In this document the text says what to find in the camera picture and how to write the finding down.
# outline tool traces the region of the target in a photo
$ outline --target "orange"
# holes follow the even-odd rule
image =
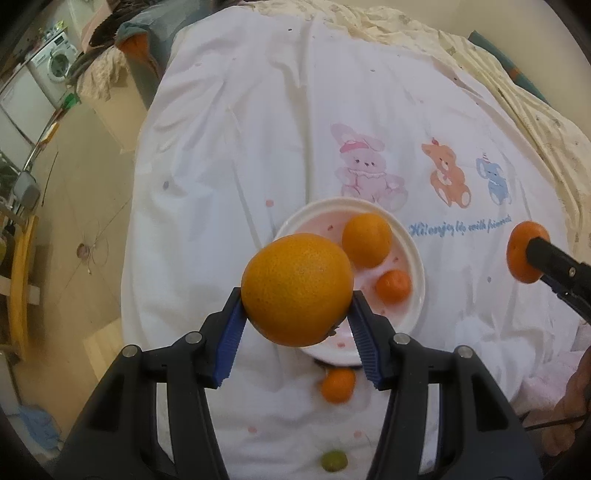
[[[542,237],[547,242],[550,241],[548,231],[539,223],[529,220],[521,222],[511,232],[509,243],[507,244],[507,265],[511,275],[520,282],[533,283],[538,281],[542,272],[527,263],[525,249],[531,239]]]
[[[377,267],[390,252],[392,230],[388,222],[376,213],[362,213],[345,225],[342,245],[357,267]]]
[[[375,284],[375,291],[384,303],[406,300],[412,289],[410,276],[403,270],[389,270]]]
[[[314,345],[347,315],[351,264],[337,244],[320,235],[285,236],[251,259],[241,296],[251,323],[271,342]]]
[[[320,393],[328,403],[345,403],[354,389],[355,372],[352,368],[331,368],[320,386]]]

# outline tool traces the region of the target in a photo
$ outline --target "white plate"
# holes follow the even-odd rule
[[[329,238],[340,245],[345,224],[351,217],[360,213],[377,213],[382,216],[390,224],[394,242],[390,254],[381,265],[362,270],[353,268],[355,290],[361,290],[374,313],[387,317],[397,332],[410,334],[417,324],[425,301],[425,271],[417,246],[406,229],[391,213],[365,200],[347,197],[320,200],[309,203],[293,214],[281,226],[275,238],[292,233],[309,232]],[[406,270],[413,282],[413,291],[409,298],[394,306],[385,305],[374,290],[376,280],[384,272],[393,268]],[[350,367],[361,365],[355,340],[346,320],[337,328],[336,335],[316,345],[304,347],[302,350],[331,365]]]

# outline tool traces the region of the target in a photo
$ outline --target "floor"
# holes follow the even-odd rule
[[[41,304],[29,307],[32,358],[14,373],[22,402],[47,410],[66,437],[97,383],[83,339],[121,315],[134,155],[120,153],[94,110],[80,104],[32,173],[47,185],[31,274]],[[88,265],[76,255],[81,242],[95,244]]]

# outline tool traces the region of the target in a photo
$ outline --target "white bed sheet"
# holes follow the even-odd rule
[[[345,194],[390,209],[415,239],[427,296],[413,336],[423,345],[472,346],[510,399],[570,349],[576,315],[545,285],[515,282],[505,263],[525,219],[567,248],[558,198],[474,78],[319,19],[244,7],[184,30],[174,51],[137,149],[125,342],[156,348],[197,330],[283,221]],[[333,406],[317,390],[323,375],[247,325],[232,375],[208,391],[231,478],[334,478],[318,458],[336,447],[350,460],[340,477],[365,476],[388,396],[358,373],[352,400]],[[159,428],[170,452],[162,413]],[[435,431],[429,422],[425,465]]]

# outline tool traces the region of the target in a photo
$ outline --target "cartoon elephant print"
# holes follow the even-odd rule
[[[440,145],[435,139],[431,144],[423,144],[423,152],[433,160],[436,169],[431,173],[431,185],[438,197],[448,207],[457,203],[461,208],[467,208],[472,201],[472,193],[466,185],[466,177],[460,167],[456,165],[456,154],[447,145]]]
[[[343,184],[340,194],[377,203],[390,212],[402,208],[408,192],[402,177],[386,172],[386,161],[379,153],[384,150],[384,143],[358,134],[343,124],[331,125],[330,132],[345,162],[345,166],[335,172]]]
[[[486,158],[486,154],[483,158],[476,159],[476,170],[478,175],[483,179],[488,180],[488,192],[491,195],[491,199],[497,205],[502,205],[507,201],[511,204],[511,194],[509,193],[509,186],[507,181],[503,177],[503,171],[498,163],[492,163]]]

